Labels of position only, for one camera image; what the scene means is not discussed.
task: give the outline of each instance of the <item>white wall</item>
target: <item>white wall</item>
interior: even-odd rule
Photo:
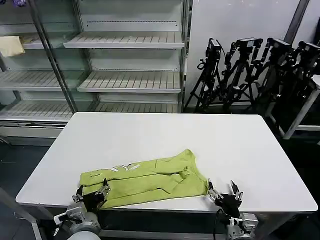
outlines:
[[[310,42],[314,40],[316,27],[320,18],[320,1],[310,0],[305,10],[300,27],[293,41],[296,48],[300,41]]]
[[[263,38],[261,55],[268,37],[285,37],[298,3],[299,0],[193,0],[184,102],[201,74],[197,65],[199,59],[205,58],[209,38],[218,39],[225,52],[237,39]],[[220,72],[224,70],[224,60],[221,54]]]

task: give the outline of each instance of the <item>empty shelf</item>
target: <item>empty shelf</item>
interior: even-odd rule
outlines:
[[[64,71],[70,89],[75,88],[83,71]],[[24,70],[0,72],[0,90],[61,91],[56,75],[51,70]]]
[[[0,111],[0,120],[68,121],[72,112],[66,101],[21,100]]]
[[[181,49],[179,31],[82,32],[65,42],[67,49]]]
[[[175,114],[178,113],[178,105],[173,103],[100,102],[95,112]]]
[[[51,43],[51,47],[54,49],[63,47],[63,43],[65,41],[66,34],[55,34],[49,35],[49,41]],[[37,33],[27,33],[20,35],[20,39],[24,49],[44,49],[44,46],[40,40],[40,37]]]
[[[180,93],[180,73],[161,71],[93,71],[79,92]]]

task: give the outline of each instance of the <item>glass door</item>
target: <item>glass door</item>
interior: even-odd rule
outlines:
[[[50,6],[54,1],[43,2]],[[61,19],[50,25],[60,30],[71,25],[66,22]],[[53,38],[53,46],[60,48],[64,33],[58,32]],[[9,0],[0,4],[0,49],[0,125],[65,124],[73,112],[39,38],[28,2],[21,6]]]

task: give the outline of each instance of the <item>white table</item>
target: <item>white table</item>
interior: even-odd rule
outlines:
[[[189,148],[199,171],[228,193],[244,192],[241,212],[314,212],[317,204],[258,115],[78,112],[16,196],[22,205],[66,207],[80,174],[177,155]],[[124,206],[128,209],[216,211],[206,196]]]

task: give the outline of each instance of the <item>refrigerator display case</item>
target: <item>refrigerator display case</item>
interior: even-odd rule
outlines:
[[[0,36],[19,36],[25,50],[0,58],[0,135],[62,129],[77,111],[180,113],[188,9],[188,0],[0,5]]]
[[[62,49],[53,47],[52,51],[61,69],[68,64],[62,57],[75,52],[85,57],[87,70],[70,91],[78,111],[83,111],[82,105],[88,101],[86,111],[92,112],[181,111],[189,1],[61,2],[74,10],[78,31],[63,42]],[[44,22],[44,6],[37,7]],[[55,38],[49,25],[44,28],[53,46]],[[66,71],[62,72],[71,83]]]
[[[70,17],[73,8],[65,1],[41,0],[43,23],[52,33],[51,46],[65,70],[70,89],[78,86],[84,67],[79,55],[61,51],[76,27]],[[60,83],[52,69],[31,14],[31,6],[18,7],[12,1],[0,5],[0,36],[19,36],[25,53],[10,57],[1,55],[0,125],[48,126],[66,124],[73,114]]]

